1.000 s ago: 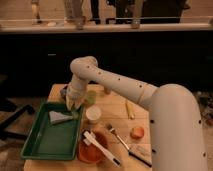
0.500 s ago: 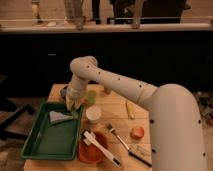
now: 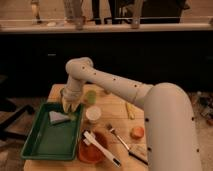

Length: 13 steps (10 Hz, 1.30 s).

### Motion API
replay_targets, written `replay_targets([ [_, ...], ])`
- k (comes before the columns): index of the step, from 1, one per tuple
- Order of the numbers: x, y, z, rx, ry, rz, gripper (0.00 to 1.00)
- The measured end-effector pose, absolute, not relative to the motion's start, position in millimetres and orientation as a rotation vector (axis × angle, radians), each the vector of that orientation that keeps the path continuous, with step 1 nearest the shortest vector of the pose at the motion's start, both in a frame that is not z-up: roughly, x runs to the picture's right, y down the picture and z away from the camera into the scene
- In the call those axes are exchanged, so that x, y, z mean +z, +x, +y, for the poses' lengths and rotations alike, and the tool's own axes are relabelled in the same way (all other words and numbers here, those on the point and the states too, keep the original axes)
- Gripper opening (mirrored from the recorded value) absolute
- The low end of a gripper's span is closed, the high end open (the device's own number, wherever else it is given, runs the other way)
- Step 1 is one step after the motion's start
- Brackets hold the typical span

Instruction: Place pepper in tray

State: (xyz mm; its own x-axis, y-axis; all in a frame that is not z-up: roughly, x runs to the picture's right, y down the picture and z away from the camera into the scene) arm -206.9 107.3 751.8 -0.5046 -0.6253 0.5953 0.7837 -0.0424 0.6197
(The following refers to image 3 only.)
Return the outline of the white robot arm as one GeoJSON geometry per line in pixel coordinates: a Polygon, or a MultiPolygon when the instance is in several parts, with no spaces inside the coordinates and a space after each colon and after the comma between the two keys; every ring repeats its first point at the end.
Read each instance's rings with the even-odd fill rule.
{"type": "Polygon", "coordinates": [[[172,83],[145,84],[93,68],[88,57],[66,63],[64,109],[77,103],[85,83],[94,83],[142,109],[149,171],[202,171],[194,112],[188,95],[172,83]]]}

